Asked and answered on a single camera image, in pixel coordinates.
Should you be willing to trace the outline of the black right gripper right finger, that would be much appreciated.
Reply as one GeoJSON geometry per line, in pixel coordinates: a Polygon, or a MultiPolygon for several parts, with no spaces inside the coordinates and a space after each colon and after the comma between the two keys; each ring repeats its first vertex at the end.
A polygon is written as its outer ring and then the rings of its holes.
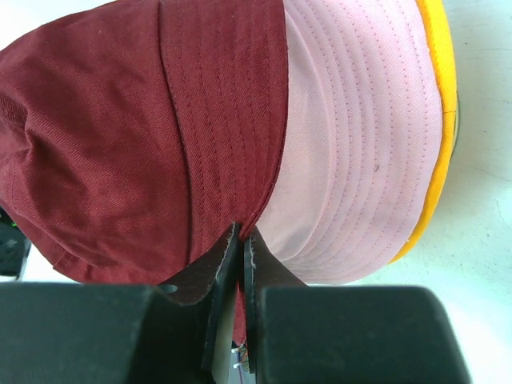
{"type": "Polygon", "coordinates": [[[447,313],[420,286],[308,286],[259,232],[244,245],[250,371],[259,383],[468,383],[447,313]]]}

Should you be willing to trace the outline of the dark red bucket hat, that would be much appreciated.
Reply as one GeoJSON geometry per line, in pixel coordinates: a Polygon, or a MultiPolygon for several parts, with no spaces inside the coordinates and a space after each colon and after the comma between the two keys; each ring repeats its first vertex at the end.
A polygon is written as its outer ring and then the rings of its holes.
{"type": "Polygon", "coordinates": [[[278,178],[280,1],[115,1],[1,52],[1,205],[57,272],[157,285],[278,178]]]}

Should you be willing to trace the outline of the yellow bucket hat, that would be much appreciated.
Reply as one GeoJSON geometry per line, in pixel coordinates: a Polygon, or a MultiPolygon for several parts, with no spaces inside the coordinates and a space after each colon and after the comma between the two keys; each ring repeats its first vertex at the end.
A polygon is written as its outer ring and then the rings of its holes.
{"type": "Polygon", "coordinates": [[[438,159],[426,193],[422,213],[406,244],[392,259],[396,262],[417,244],[428,227],[442,195],[458,135],[458,89],[454,45],[441,0],[418,0],[436,83],[442,103],[442,133],[438,159]]]}

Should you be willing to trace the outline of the pink bucket hat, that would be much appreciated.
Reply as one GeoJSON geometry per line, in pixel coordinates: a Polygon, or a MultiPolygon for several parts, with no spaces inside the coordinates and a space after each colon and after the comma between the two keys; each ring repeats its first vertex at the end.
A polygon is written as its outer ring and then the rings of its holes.
{"type": "Polygon", "coordinates": [[[398,254],[436,165],[442,103],[416,1],[287,1],[289,110],[258,228],[299,279],[340,284],[398,254]]]}

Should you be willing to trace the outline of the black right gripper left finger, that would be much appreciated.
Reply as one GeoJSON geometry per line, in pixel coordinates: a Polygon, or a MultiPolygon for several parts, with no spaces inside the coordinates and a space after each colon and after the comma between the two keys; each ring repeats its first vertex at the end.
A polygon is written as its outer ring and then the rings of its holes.
{"type": "Polygon", "coordinates": [[[227,382],[239,231],[158,286],[2,284],[2,382],[227,382]]]}

